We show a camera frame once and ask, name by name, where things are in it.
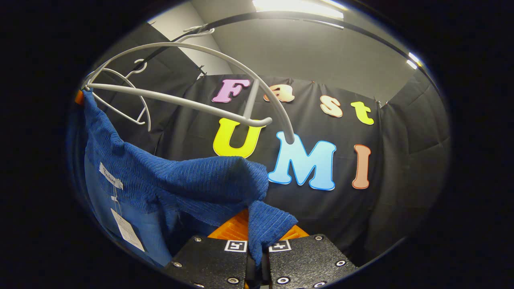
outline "yellow letter u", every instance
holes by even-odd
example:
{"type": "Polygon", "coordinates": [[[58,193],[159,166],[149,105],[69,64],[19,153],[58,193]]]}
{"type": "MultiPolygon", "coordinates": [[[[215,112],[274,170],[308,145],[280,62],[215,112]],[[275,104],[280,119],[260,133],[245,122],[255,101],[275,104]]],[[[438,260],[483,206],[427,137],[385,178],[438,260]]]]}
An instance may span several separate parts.
{"type": "Polygon", "coordinates": [[[263,127],[249,127],[248,134],[246,135],[245,144],[240,148],[233,148],[230,146],[230,138],[239,122],[227,118],[219,120],[219,129],[214,137],[212,147],[214,152],[219,156],[242,156],[243,158],[249,157],[259,139],[259,134],[263,127]]]}

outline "clothing tag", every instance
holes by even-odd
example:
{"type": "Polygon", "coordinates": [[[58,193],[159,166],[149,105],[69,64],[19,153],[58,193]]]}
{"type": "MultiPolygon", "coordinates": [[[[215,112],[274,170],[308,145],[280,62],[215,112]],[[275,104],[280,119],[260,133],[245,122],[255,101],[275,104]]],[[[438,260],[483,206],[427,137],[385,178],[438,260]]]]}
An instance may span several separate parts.
{"type": "Polygon", "coordinates": [[[100,168],[99,168],[99,171],[105,176],[105,178],[111,183],[113,184],[116,188],[118,189],[122,189],[123,190],[123,183],[115,178],[113,175],[111,175],[111,173],[109,173],[109,171],[107,171],[107,169],[103,166],[102,162],[100,162],[100,168]]]}
{"type": "Polygon", "coordinates": [[[139,241],[139,239],[137,238],[136,233],[132,228],[132,225],[129,222],[125,221],[125,219],[122,218],[120,215],[118,215],[118,213],[115,210],[111,209],[111,212],[113,212],[114,219],[118,224],[118,228],[120,229],[120,233],[123,239],[144,252],[143,245],[141,244],[141,241],[139,241]]]}

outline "white price tag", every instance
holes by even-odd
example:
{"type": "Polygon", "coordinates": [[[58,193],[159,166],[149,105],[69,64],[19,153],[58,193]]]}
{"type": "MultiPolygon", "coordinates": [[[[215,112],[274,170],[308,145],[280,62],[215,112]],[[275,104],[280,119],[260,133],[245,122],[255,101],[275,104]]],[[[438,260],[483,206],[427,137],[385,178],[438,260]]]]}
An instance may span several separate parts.
{"type": "Polygon", "coordinates": [[[120,233],[123,239],[144,252],[143,245],[141,244],[141,241],[137,238],[136,233],[132,228],[132,225],[129,222],[125,221],[125,219],[122,218],[120,215],[118,215],[118,213],[115,210],[111,209],[111,212],[113,212],[114,219],[118,224],[118,228],[120,229],[120,233]]]}

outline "hanger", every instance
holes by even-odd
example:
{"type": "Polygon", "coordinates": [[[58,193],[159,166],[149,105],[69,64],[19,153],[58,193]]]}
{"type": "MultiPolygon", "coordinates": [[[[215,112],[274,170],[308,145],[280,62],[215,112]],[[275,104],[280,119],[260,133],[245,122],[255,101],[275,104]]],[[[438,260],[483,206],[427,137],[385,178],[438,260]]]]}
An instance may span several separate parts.
{"type": "MultiPolygon", "coordinates": [[[[197,27],[192,27],[192,28],[189,28],[189,29],[185,29],[184,31],[187,32],[187,31],[191,31],[192,29],[194,28],[197,28],[197,27]]],[[[182,42],[188,38],[192,38],[192,37],[201,37],[201,36],[205,36],[205,35],[209,35],[209,34],[212,34],[214,32],[214,28],[210,29],[210,30],[207,30],[207,31],[204,31],[204,32],[201,32],[201,33],[197,33],[197,34],[190,34],[190,35],[186,35],[186,36],[183,36],[181,38],[179,38],[177,40],[177,42],[182,42]]],[[[136,61],[134,61],[134,64],[137,64],[141,61],[144,61],[144,59],[138,59],[136,61]]],[[[129,74],[127,74],[126,76],[123,76],[121,73],[115,71],[115,70],[112,70],[112,69],[109,69],[109,68],[104,68],[102,69],[102,71],[108,71],[116,76],[118,76],[119,78],[121,78],[122,80],[124,80],[126,83],[128,83],[131,87],[133,88],[136,88],[132,82],[130,82],[128,80],[128,78],[130,77],[130,75],[132,74],[138,74],[138,73],[141,73],[143,72],[145,69],[146,69],[146,66],[147,66],[147,62],[145,62],[143,64],[143,68],[140,69],[140,70],[133,70],[131,71],[129,74]]],[[[126,115],[125,113],[119,111],[118,109],[116,109],[114,106],[108,104],[107,102],[105,102],[103,99],[101,99],[96,93],[93,93],[93,96],[99,101],[101,102],[103,105],[109,107],[111,110],[113,110],[115,113],[121,115],[122,117],[128,119],[129,121],[137,124],[137,125],[143,125],[145,124],[144,121],[140,122],[139,120],[141,119],[141,117],[143,116],[143,113],[146,112],[146,118],[148,119],[148,131],[150,131],[150,129],[152,128],[152,122],[151,122],[151,118],[150,118],[150,110],[148,109],[148,106],[146,104],[146,101],[144,100],[144,98],[140,95],[139,98],[141,99],[141,102],[143,103],[143,110],[141,111],[141,113],[139,114],[139,117],[137,119],[134,119],[128,115],[126,115]]]]}
{"type": "Polygon", "coordinates": [[[214,31],[213,29],[210,29],[208,31],[204,31],[204,32],[201,32],[198,34],[186,35],[186,36],[180,38],[179,40],[177,40],[177,42],[152,43],[152,44],[141,45],[141,46],[137,46],[137,47],[128,49],[122,53],[117,54],[116,56],[112,57],[111,59],[107,60],[100,67],[95,69],[95,71],[93,71],[91,74],[88,75],[88,77],[86,77],[86,80],[85,80],[84,84],[82,85],[82,87],[87,91],[91,87],[91,88],[97,88],[97,89],[105,89],[108,91],[116,91],[116,92],[121,92],[121,93],[138,95],[138,96],[141,96],[141,98],[144,96],[144,97],[157,99],[157,100],[161,100],[161,101],[165,101],[165,102],[169,102],[169,103],[174,103],[177,105],[182,105],[185,107],[189,107],[191,109],[206,112],[206,113],[216,115],[219,117],[228,118],[228,119],[237,121],[239,123],[242,123],[244,125],[248,125],[251,127],[263,127],[265,125],[270,124],[273,121],[273,119],[271,117],[267,117],[262,120],[250,119],[251,112],[253,110],[253,105],[255,103],[255,97],[256,97],[257,91],[259,90],[259,87],[260,87],[264,90],[266,95],[270,96],[269,97],[270,102],[272,104],[272,107],[275,111],[276,116],[279,119],[280,126],[282,127],[282,130],[284,131],[284,136],[285,136],[286,142],[289,144],[293,143],[294,142],[294,132],[293,132],[289,117],[287,116],[287,113],[286,113],[284,107],[281,105],[278,98],[271,91],[269,86],[255,72],[253,72],[250,68],[246,67],[244,64],[235,60],[234,58],[231,58],[230,56],[225,55],[216,50],[206,48],[203,46],[181,43],[181,41],[183,41],[187,38],[203,36],[206,34],[210,34],[213,31],[214,31]],[[93,83],[94,80],[96,79],[96,77],[98,76],[98,74],[100,72],[102,72],[111,61],[113,61],[123,55],[126,55],[128,53],[131,53],[131,52],[135,52],[135,51],[142,50],[142,49],[154,48],[154,47],[183,47],[183,48],[189,48],[189,49],[193,49],[193,50],[202,51],[202,52],[211,54],[213,56],[219,57],[229,63],[232,63],[233,65],[237,66],[242,71],[244,71],[246,74],[248,74],[251,78],[253,78],[253,84],[252,84],[252,88],[250,90],[250,96],[248,97],[248,101],[246,103],[246,107],[244,109],[243,115],[241,116],[241,115],[238,115],[235,113],[221,110],[216,107],[202,104],[202,103],[192,101],[189,99],[184,99],[181,97],[176,97],[176,96],[158,93],[158,92],[154,92],[154,91],[149,91],[149,90],[145,90],[145,89],[135,88],[132,85],[131,85],[132,87],[126,87],[126,86],[121,86],[121,85],[93,83]]]}

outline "ceiling light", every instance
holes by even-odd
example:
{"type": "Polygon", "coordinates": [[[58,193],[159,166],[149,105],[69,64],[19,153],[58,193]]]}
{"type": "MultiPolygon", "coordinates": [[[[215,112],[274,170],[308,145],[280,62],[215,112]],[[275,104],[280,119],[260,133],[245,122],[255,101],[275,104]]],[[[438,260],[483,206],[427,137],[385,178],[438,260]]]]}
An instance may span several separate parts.
{"type": "Polygon", "coordinates": [[[414,62],[407,60],[407,64],[409,64],[413,69],[417,69],[417,65],[414,62]]]}
{"type": "Polygon", "coordinates": [[[337,8],[339,8],[339,9],[341,9],[343,11],[348,11],[348,8],[344,7],[343,5],[341,5],[341,4],[339,4],[339,3],[335,2],[335,1],[332,1],[332,0],[321,0],[321,1],[323,1],[325,3],[328,3],[330,5],[334,5],[334,6],[336,6],[337,8]]]}
{"type": "Polygon", "coordinates": [[[414,54],[412,54],[412,53],[410,53],[410,52],[409,52],[409,57],[410,57],[412,60],[414,60],[414,62],[416,62],[416,63],[417,63],[417,65],[421,66],[421,61],[419,60],[419,58],[418,58],[418,57],[416,57],[414,54]]]}
{"type": "Polygon", "coordinates": [[[343,18],[343,13],[326,6],[302,0],[253,0],[257,12],[260,11],[294,11],[318,14],[333,18],[343,18]]]}

